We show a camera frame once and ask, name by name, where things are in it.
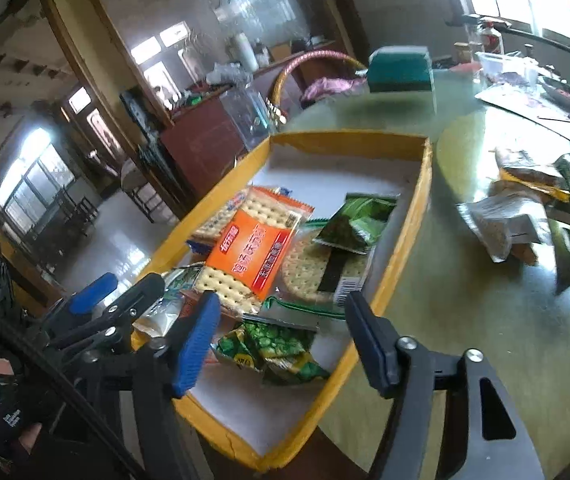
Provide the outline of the white thermos bottle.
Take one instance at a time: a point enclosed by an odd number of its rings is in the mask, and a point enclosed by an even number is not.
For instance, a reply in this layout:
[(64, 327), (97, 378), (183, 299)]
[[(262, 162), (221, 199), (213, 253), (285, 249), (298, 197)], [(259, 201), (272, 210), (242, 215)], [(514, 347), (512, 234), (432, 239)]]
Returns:
[(259, 63), (247, 36), (243, 32), (239, 32), (233, 37), (233, 42), (239, 62), (241, 62), (244, 70), (248, 73), (256, 73), (259, 70)]

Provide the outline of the green pea snack packet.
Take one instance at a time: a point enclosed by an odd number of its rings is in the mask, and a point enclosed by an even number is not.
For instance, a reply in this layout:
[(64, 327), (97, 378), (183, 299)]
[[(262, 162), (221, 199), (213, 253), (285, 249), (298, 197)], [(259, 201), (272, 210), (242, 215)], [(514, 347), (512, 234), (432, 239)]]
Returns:
[(317, 332), (306, 327), (247, 316), (212, 345), (217, 358), (262, 375), (273, 385), (326, 380), (329, 371), (314, 359)]

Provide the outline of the glass jar dark lid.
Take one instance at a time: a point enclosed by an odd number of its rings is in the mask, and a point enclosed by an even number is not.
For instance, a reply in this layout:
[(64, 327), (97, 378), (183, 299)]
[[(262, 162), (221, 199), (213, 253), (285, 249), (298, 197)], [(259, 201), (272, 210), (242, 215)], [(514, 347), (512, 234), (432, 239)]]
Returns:
[(462, 16), (471, 62), (478, 62), (478, 53), (483, 51), (482, 38), (480, 35), (480, 18), (476, 14), (464, 14)]

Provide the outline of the round cracker green pack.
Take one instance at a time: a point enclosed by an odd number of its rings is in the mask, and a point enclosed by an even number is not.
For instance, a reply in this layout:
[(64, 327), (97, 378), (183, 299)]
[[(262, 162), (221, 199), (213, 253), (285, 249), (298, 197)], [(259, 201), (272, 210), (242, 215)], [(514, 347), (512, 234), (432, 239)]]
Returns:
[(366, 255), (315, 244), (328, 219), (309, 220), (297, 233), (279, 267), (273, 292), (264, 309), (280, 306), (321, 318), (345, 318), (350, 292), (363, 289), (375, 255)]

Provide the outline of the yellow brown biscuit pack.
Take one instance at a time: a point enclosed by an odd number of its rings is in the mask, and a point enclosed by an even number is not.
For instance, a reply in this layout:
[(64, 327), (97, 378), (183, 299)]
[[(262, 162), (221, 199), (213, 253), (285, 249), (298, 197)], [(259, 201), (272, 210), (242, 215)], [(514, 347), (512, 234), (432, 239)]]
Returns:
[(539, 164), (524, 150), (497, 148), (495, 160), (502, 180), (524, 185), (563, 203), (570, 202), (568, 184), (554, 166)]

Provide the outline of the clear green snack sachet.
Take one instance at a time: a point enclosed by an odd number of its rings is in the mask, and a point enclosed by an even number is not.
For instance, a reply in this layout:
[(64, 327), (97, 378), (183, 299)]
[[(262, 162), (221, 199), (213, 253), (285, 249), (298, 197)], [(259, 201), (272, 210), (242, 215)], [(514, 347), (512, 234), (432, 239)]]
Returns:
[(203, 266), (202, 262), (191, 263), (163, 274), (163, 295), (133, 322), (133, 327), (151, 338), (166, 336), (183, 309), (184, 292), (193, 288)]

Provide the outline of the red orange cracker pack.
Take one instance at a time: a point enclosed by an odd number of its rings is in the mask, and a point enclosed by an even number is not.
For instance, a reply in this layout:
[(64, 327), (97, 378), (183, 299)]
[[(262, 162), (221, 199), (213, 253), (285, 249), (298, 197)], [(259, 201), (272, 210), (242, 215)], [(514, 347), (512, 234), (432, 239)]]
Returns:
[(213, 244), (194, 292), (214, 292), (221, 308), (235, 318), (257, 314), (294, 236), (311, 214), (308, 204), (252, 186)]

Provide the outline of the clear plastic food container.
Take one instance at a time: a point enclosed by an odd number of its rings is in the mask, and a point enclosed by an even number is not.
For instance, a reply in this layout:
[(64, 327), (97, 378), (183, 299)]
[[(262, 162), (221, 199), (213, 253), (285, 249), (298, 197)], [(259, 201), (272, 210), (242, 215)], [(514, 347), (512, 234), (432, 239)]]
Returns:
[(533, 88), (538, 83), (539, 65), (532, 58), (516, 55), (477, 52), (481, 78), (486, 87), (494, 84), (511, 84)]

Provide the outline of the yellow cardboard tray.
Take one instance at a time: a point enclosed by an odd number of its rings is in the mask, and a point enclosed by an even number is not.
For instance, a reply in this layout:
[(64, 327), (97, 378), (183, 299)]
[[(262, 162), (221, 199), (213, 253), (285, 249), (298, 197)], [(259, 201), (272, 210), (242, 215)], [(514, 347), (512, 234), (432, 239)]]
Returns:
[(286, 466), (357, 362), (351, 292), (384, 313), (427, 205), (423, 136), (326, 131), (270, 136), (174, 228), (148, 270), (200, 240), (186, 296), (221, 304), (206, 365), (175, 402), (219, 452), (253, 470)]

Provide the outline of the dark green snack packet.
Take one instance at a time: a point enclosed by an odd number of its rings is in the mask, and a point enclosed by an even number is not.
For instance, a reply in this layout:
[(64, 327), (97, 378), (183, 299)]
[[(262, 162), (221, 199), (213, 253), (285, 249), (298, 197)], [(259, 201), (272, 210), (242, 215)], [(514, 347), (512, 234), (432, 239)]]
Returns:
[(341, 207), (314, 237), (314, 243), (368, 254), (381, 239), (399, 198), (399, 195), (348, 193)]

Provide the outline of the hula hoop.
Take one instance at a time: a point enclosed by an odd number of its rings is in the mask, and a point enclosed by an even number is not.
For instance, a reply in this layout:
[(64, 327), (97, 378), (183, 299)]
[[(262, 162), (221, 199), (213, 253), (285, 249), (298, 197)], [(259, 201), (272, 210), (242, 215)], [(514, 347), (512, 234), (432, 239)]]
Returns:
[(293, 55), (273, 81), (267, 107), (271, 121), (277, 128), (287, 123), (289, 113), (282, 105), (285, 84), (293, 77), (300, 91), (299, 100), (317, 80), (359, 79), (358, 72), (367, 67), (346, 53), (317, 49)]

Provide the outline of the printed paper mat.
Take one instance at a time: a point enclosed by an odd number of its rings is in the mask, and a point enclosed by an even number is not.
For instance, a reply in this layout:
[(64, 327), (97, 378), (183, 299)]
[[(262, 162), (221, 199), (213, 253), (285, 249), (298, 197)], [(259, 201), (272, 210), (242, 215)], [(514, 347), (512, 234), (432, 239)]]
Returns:
[(570, 113), (537, 93), (510, 84), (494, 84), (476, 93), (475, 98), (535, 122), (570, 142)]

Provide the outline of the silver foil snack bag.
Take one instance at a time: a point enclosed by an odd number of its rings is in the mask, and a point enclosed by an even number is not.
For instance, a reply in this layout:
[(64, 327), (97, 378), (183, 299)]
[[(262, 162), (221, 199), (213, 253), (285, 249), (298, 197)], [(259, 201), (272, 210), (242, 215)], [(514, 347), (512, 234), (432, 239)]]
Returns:
[(503, 191), (456, 208), (495, 263), (505, 261), (515, 245), (552, 244), (543, 204), (524, 192)]

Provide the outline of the pink cloth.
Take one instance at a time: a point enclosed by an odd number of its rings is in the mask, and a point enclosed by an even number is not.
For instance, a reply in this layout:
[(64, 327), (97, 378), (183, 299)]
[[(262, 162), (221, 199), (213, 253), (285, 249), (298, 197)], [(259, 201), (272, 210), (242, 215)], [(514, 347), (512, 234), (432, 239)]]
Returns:
[(302, 93), (300, 102), (304, 106), (343, 94), (359, 94), (369, 90), (364, 78), (343, 79), (322, 77), (314, 81), (311, 86)]

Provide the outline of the red label bottle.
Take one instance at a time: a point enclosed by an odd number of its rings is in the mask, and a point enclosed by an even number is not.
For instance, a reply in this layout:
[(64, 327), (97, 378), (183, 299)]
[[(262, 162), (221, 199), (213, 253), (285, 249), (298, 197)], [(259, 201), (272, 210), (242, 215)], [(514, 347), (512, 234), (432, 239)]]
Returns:
[(501, 32), (494, 26), (494, 21), (483, 18), (479, 24), (479, 37), (484, 53), (503, 55), (504, 44)]

